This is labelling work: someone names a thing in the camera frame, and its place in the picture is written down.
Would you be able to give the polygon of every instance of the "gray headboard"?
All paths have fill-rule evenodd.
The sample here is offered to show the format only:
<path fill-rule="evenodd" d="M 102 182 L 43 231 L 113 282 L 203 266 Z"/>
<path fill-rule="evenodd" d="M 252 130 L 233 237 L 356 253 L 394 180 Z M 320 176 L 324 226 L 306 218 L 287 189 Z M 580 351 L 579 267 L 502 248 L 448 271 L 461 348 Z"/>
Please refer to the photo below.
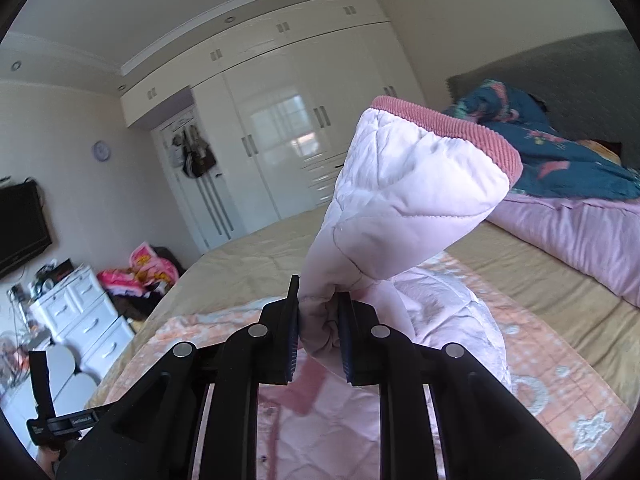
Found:
<path fill-rule="evenodd" d="M 622 142 L 623 164 L 640 168 L 640 50 L 626 30 L 549 43 L 452 76 L 451 97 L 487 78 L 541 98 L 563 137 Z"/>

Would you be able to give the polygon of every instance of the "door handle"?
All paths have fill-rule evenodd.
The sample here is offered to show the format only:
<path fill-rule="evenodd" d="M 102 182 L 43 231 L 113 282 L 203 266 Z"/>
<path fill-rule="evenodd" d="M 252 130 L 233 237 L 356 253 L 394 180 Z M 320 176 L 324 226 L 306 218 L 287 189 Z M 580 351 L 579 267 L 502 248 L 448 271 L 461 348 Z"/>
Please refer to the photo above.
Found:
<path fill-rule="evenodd" d="M 247 135 L 247 137 L 249 137 L 249 144 L 251 144 L 251 147 L 254 149 L 254 155 L 260 153 L 258 151 L 258 148 L 255 147 L 254 136 L 252 134 L 249 134 Z"/>
<path fill-rule="evenodd" d="M 326 110 L 324 109 L 323 106 L 320 107 L 320 111 L 322 112 L 322 115 L 324 115 L 324 121 L 326 122 L 327 126 L 331 126 L 331 121 L 329 120 L 329 115 L 327 115 Z"/>
<path fill-rule="evenodd" d="M 314 108 L 314 113 L 316 114 L 316 119 L 318 119 L 318 123 L 320 124 L 320 127 L 324 128 L 324 123 L 322 122 L 322 117 L 320 117 L 320 112 L 318 111 L 317 108 Z"/>
<path fill-rule="evenodd" d="M 246 152 L 246 156 L 251 157 L 251 152 L 249 151 L 249 146 L 246 143 L 246 137 L 242 138 L 242 145 L 244 146 L 244 150 Z"/>

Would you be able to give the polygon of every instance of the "blue floral blanket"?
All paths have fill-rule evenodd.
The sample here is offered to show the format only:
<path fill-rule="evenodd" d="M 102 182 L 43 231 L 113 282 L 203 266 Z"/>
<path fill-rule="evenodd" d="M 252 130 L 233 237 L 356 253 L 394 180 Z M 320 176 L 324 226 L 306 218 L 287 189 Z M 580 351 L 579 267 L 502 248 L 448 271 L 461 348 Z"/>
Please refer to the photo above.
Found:
<path fill-rule="evenodd" d="M 558 136 L 540 106 L 522 90 L 487 79 L 444 113 L 482 124 L 518 150 L 524 170 L 515 192 L 608 200 L 640 196 L 635 173 Z"/>

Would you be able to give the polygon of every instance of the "ceiling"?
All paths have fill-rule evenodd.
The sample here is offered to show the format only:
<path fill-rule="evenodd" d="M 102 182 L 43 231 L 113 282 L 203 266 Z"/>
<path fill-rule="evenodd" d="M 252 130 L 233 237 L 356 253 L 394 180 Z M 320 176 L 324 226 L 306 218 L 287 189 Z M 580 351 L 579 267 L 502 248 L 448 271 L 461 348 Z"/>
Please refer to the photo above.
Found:
<path fill-rule="evenodd" d="M 300 1 L 28 0 L 0 44 L 0 78 L 117 92 L 228 28 L 230 13 L 236 24 Z"/>

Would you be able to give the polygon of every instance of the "pink ribbed cuff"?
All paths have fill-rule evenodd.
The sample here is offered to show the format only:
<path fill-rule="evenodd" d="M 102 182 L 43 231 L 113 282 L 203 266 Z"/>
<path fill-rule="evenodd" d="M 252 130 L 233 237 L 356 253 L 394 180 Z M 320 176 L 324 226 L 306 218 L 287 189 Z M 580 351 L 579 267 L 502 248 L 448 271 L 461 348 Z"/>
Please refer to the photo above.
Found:
<path fill-rule="evenodd" d="M 384 110 L 417 124 L 440 137 L 465 139 L 491 158 L 509 179 L 510 186 L 522 174 L 520 154 L 500 134 L 480 124 L 449 117 L 402 99 L 381 95 L 373 99 L 371 108 Z"/>

